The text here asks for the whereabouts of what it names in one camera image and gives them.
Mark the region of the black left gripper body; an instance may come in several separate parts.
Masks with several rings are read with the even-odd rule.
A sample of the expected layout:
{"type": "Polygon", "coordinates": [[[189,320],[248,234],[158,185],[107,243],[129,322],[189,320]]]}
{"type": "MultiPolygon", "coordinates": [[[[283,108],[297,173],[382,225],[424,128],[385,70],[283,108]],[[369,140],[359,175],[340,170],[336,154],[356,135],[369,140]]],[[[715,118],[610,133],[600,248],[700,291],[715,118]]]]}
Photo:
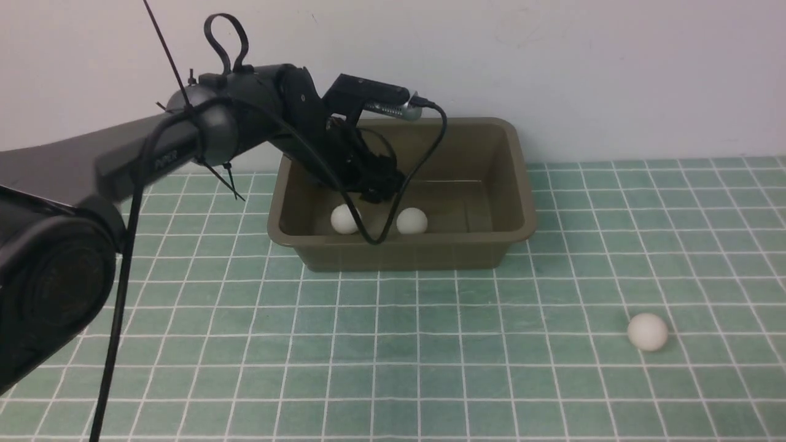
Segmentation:
{"type": "Polygon", "coordinates": [[[289,129],[289,159],[300,163],[312,182],[334,191],[358,193],[363,201],[390,201],[405,180],[391,143],[378,131],[330,117],[312,134],[289,129]]]}

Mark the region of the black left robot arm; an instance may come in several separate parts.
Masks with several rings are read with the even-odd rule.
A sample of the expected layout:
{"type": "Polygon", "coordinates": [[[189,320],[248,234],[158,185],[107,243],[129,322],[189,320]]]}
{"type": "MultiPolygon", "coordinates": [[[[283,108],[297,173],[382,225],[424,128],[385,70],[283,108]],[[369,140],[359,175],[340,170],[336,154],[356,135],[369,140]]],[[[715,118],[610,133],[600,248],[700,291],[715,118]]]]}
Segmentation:
{"type": "Polygon", "coordinates": [[[272,143],[324,187],[390,199],[404,176],[372,153],[361,113],[395,112],[405,87],[340,75],[324,96],[306,68],[238,65],[190,79],[164,113],[50,144],[2,153],[2,391],[95,319],[129,235],[120,203],[132,197],[141,151],[162,123],[148,187],[185,163],[218,168],[272,143]]]}

